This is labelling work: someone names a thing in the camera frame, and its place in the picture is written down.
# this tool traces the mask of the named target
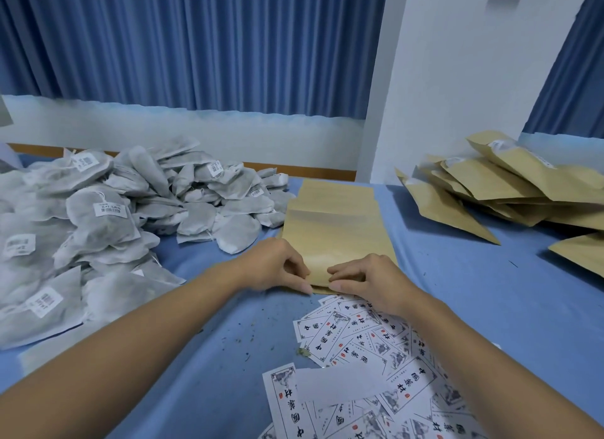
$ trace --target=blue curtain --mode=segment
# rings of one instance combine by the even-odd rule
[[[385,0],[0,0],[0,93],[363,119]]]
[[[585,0],[524,132],[604,138],[604,0]]]

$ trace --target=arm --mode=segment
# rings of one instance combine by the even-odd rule
[[[409,321],[492,439],[604,437],[589,415],[420,290],[387,256],[368,255],[328,272],[332,290],[366,298]],[[363,281],[351,279],[359,277]]]
[[[267,239],[66,350],[0,396],[3,437],[105,437],[231,296],[276,285],[310,293],[302,257]]]

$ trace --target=forearm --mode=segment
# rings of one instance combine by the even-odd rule
[[[560,393],[419,291],[401,311],[492,439],[601,438],[604,429]]]
[[[0,397],[6,437],[104,437],[241,287],[213,267],[73,346]]]

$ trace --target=left hand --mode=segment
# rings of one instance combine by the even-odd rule
[[[287,286],[293,290],[312,294],[305,278],[310,274],[302,256],[284,239],[267,238],[226,262],[241,274],[244,286],[256,291],[273,286]]]

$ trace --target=hand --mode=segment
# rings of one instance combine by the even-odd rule
[[[258,242],[238,258],[225,263],[240,274],[243,286],[256,291],[273,286],[287,286],[293,290],[312,294],[305,278],[310,274],[302,256],[287,240],[267,238]]]
[[[360,296],[376,310],[401,316],[422,291],[385,255],[367,255],[332,266],[329,288],[338,293]]]

